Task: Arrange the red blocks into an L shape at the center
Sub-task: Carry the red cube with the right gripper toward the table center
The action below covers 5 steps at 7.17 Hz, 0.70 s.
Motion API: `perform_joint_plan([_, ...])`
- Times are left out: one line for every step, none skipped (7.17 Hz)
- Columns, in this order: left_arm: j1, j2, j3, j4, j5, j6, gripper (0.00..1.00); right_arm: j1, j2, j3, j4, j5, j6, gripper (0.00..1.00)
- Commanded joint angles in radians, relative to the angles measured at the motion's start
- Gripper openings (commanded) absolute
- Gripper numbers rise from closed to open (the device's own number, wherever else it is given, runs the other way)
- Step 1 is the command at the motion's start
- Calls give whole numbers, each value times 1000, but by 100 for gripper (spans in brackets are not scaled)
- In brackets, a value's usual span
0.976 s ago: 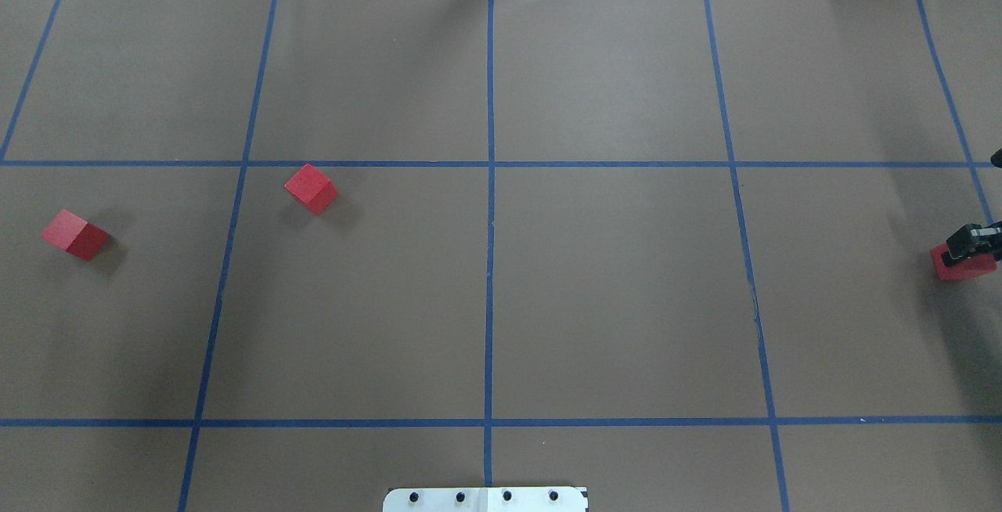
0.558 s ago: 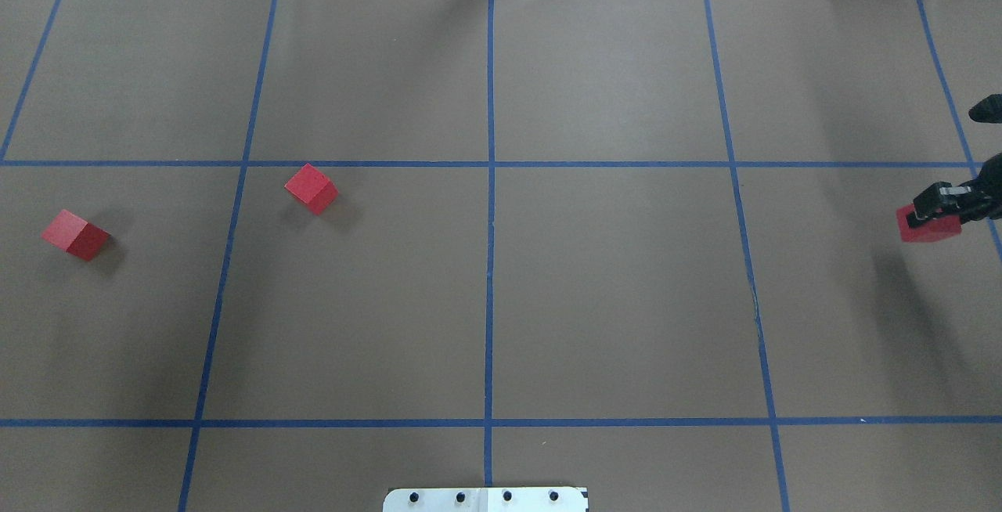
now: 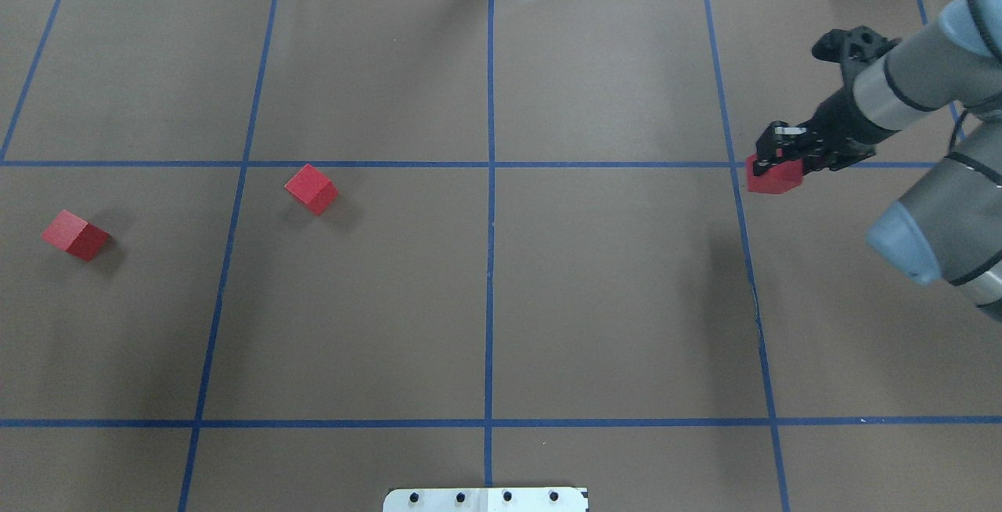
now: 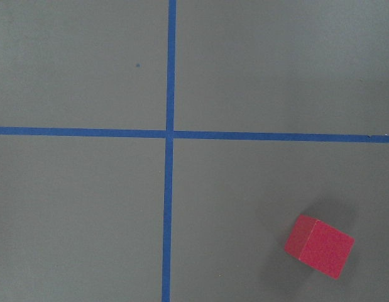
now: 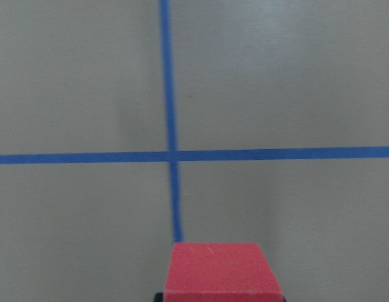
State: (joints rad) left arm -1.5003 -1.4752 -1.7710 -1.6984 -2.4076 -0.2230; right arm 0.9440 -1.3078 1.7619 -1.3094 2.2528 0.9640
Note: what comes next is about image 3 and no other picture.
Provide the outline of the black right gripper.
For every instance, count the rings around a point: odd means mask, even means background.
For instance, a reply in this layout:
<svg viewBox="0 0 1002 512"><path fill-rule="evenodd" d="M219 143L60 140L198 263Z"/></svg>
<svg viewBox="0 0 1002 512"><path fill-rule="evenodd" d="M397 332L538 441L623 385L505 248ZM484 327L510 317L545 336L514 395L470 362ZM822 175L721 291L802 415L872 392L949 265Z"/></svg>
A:
<svg viewBox="0 0 1002 512"><path fill-rule="evenodd" d="M877 133L851 90L840 88L817 106L809 120L797 126L770 123L755 142L752 174L761 177L776 166L797 161L805 175L838 171L876 155L876 145L865 138Z"/></svg>

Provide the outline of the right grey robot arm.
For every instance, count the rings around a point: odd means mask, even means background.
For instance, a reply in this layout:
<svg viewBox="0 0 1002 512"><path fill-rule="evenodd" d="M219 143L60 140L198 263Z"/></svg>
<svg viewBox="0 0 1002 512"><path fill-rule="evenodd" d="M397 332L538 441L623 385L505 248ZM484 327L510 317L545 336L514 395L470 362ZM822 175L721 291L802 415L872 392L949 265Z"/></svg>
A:
<svg viewBox="0 0 1002 512"><path fill-rule="evenodd" d="M979 126L867 230L867 243L922 285L942 280L1000 319L1000 62L983 41L998 13L976 22L965 0L904 40L872 28L834 28L813 58L836 63L842 86L799 124L773 122L745 161L747 188L783 194L809 173L872 158L881 142L952 103Z"/></svg>

